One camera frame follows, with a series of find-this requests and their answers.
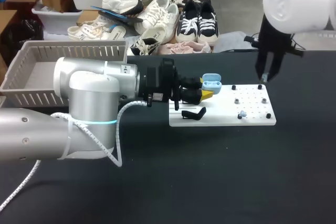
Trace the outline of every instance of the black table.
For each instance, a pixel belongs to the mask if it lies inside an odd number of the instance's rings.
[[[258,83],[256,53],[173,58],[186,76]],[[0,223],[336,223],[335,68],[336,52],[287,55],[267,84],[275,126],[175,128],[167,104],[132,107],[122,168],[106,158],[43,161]],[[33,163],[0,165],[1,202]]]

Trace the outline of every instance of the gray basket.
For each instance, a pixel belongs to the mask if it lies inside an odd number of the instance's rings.
[[[28,41],[10,64],[0,93],[16,107],[68,106],[55,95],[53,75],[61,57],[127,61],[126,41]]]

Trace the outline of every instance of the yellow object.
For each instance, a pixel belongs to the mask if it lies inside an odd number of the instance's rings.
[[[202,90],[202,97],[201,97],[200,102],[202,102],[202,101],[204,101],[206,99],[211,98],[213,95],[214,95],[213,91]]]

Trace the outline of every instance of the pink shoe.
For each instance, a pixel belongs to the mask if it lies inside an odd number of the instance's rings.
[[[210,53],[211,48],[208,42],[204,44],[193,41],[176,44],[165,44],[159,47],[159,55],[182,55],[182,54],[203,54]]]

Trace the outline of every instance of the white pegboard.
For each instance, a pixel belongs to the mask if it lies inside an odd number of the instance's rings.
[[[206,107],[206,113],[201,120],[195,121],[182,118],[182,110],[198,113],[201,108]],[[247,116],[238,119],[241,110]],[[267,119],[266,114],[270,113],[271,118]],[[219,94],[202,101],[199,105],[183,104],[180,102],[180,109],[175,111],[174,102],[169,102],[169,125],[172,127],[196,127],[196,126],[262,126],[275,125],[277,122],[274,111],[269,100],[266,87],[258,90],[258,85],[224,85]]]

